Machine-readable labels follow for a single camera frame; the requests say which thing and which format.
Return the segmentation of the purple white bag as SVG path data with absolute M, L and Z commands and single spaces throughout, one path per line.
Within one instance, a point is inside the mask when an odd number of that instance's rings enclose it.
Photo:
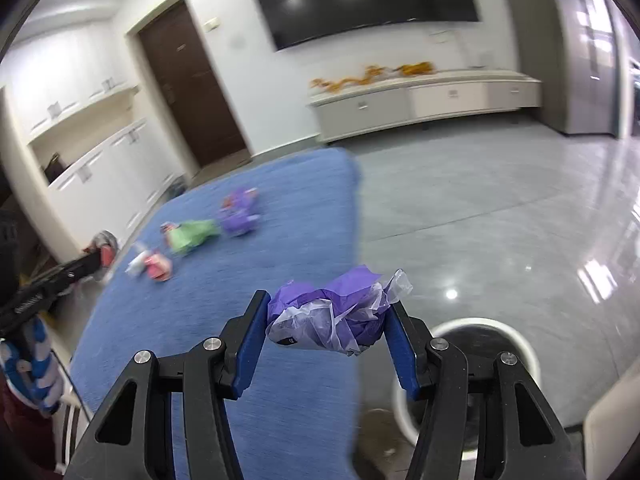
M 386 314 L 410 292 L 401 269 L 387 282 L 367 266 L 319 288 L 292 281 L 269 301 L 266 336 L 280 346 L 359 356 L 381 338 Z

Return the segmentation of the purple wrapper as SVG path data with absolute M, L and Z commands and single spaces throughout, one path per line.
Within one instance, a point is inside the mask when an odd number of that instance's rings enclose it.
M 239 188 L 222 201 L 218 214 L 221 229 L 229 236 L 254 231 L 260 219 L 257 188 Z

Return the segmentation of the white round trash bin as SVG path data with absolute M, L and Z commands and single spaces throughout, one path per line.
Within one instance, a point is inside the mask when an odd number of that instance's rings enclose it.
M 435 338 L 453 342 L 468 357 L 470 376 L 488 374 L 492 360 L 503 351 L 515 354 L 524 364 L 537 386 L 541 386 L 538 356 L 529 341 L 515 328 L 491 318 L 458 318 L 431 329 Z M 416 445 L 425 412 L 423 401 L 413 401 L 401 388 L 399 379 L 393 386 L 393 413 L 400 432 L 411 445 Z

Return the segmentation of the blue white striped glove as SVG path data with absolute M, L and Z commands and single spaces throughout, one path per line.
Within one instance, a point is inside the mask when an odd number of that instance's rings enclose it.
M 20 328 L 20 334 L 26 344 L 23 351 L 9 339 L 1 339 L 2 372 L 17 400 L 43 416 L 51 416 L 60 407 L 64 380 L 46 326 L 35 316 Z

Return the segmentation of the pink wrapper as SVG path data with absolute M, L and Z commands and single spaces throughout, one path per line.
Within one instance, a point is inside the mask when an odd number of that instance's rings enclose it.
M 166 282 L 171 278 L 171 261 L 160 252 L 152 252 L 142 243 L 134 243 L 136 255 L 128 263 L 126 274 L 136 278 L 145 273 L 151 280 Z

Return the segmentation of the blue fluffy blanket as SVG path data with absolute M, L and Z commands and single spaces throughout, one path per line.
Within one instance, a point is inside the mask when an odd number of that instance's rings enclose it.
M 257 191 L 260 217 L 253 232 L 175 257 L 166 282 L 115 270 L 70 362 L 85 406 L 99 407 L 136 352 L 186 352 L 218 335 L 258 290 L 276 292 L 288 282 L 320 287 L 356 266 L 358 184 L 352 155 L 322 148 L 209 182 L 160 207 L 139 236 L 149 248 L 164 248 L 164 223 L 213 218 L 242 188 Z M 272 342 L 241 399 L 227 404 L 247 479 L 352 478 L 358 412 L 354 358 Z

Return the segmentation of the green crumpled wrapper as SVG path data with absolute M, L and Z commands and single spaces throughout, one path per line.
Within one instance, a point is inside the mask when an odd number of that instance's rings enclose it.
M 165 222 L 160 226 L 168 248 L 178 255 L 187 254 L 220 234 L 213 220 L 188 220 L 180 223 Z

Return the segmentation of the dark bag on shelf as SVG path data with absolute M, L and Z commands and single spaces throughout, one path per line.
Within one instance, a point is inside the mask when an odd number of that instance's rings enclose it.
M 49 183 L 54 182 L 65 170 L 66 165 L 58 153 L 54 153 L 47 163 L 47 166 L 43 168 L 44 175 Z

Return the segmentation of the dark brown door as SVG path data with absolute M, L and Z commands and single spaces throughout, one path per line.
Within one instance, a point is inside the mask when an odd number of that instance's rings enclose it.
M 198 164 L 207 166 L 244 151 L 244 138 L 186 3 L 174 3 L 145 25 L 138 37 L 160 93 Z

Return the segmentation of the white TV cabinet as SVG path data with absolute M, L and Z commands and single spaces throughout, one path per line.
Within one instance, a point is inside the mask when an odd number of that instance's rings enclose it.
M 432 120 L 541 107 L 541 81 L 512 70 L 444 70 L 321 93 L 309 107 L 329 143 Z

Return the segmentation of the golden tiger ornament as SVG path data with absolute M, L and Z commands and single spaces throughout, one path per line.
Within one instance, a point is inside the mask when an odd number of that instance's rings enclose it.
M 420 62 L 416 64 L 402 64 L 394 68 L 393 72 L 401 77 L 414 77 L 434 74 L 436 73 L 436 68 L 431 62 Z

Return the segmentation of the golden dragon ornament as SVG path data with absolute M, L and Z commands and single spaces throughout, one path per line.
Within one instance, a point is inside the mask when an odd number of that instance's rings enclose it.
M 314 78 L 309 88 L 318 89 L 321 92 L 336 93 L 344 88 L 367 86 L 383 80 L 390 74 L 390 69 L 385 66 L 368 65 L 360 76 L 347 76 L 337 80 L 327 80 L 323 78 Z

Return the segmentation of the grey refrigerator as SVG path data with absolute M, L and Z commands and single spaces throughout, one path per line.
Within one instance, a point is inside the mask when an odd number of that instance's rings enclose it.
M 567 134 L 617 134 L 617 42 L 608 0 L 554 0 L 565 64 Z

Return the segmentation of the white wall cupboard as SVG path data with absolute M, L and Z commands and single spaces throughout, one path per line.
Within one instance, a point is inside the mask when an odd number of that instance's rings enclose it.
M 110 21 L 14 44 L 1 63 L 1 160 L 27 217 L 58 260 L 91 237 L 128 240 L 190 168 L 129 39 Z M 44 175 L 58 153 L 66 170 Z

